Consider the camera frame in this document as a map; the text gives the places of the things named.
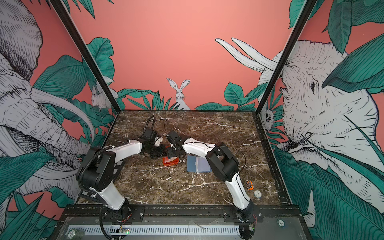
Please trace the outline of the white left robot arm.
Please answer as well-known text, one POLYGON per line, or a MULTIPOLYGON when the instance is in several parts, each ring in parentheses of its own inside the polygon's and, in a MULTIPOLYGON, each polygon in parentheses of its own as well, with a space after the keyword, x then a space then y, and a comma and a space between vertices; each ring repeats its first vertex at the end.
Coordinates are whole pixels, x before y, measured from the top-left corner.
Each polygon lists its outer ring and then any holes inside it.
POLYGON ((113 183, 115 165, 125 158, 143 153, 153 158, 162 157, 165 155, 165 146, 129 140, 118 147, 91 148, 76 175, 81 191, 95 195, 105 207, 119 211, 126 199, 113 183))

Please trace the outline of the blue card holder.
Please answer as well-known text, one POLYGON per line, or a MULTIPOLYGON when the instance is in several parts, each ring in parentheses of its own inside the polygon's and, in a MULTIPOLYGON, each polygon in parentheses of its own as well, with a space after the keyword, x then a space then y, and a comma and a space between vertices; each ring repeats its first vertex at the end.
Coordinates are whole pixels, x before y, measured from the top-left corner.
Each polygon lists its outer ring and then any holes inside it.
POLYGON ((205 158, 187 155, 187 172, 210 173, 212 169, 205 158))

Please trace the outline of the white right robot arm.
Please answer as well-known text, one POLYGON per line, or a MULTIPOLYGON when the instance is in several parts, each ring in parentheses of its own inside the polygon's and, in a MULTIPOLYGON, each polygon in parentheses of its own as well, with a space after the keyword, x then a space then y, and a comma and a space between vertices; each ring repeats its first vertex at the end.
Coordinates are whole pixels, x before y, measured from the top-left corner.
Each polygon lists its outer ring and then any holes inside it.
POLYGON ((199 142, 190 137, 178 136, 175 132, 169 133, 167 139, 171 144, 166 148, 169 158, 185 154, 205 158, 215 176, 229 189, 239 217, 246 219, 252 214, 254 204, 241 182, 239 162, 224 143, 214 145, 199 142))

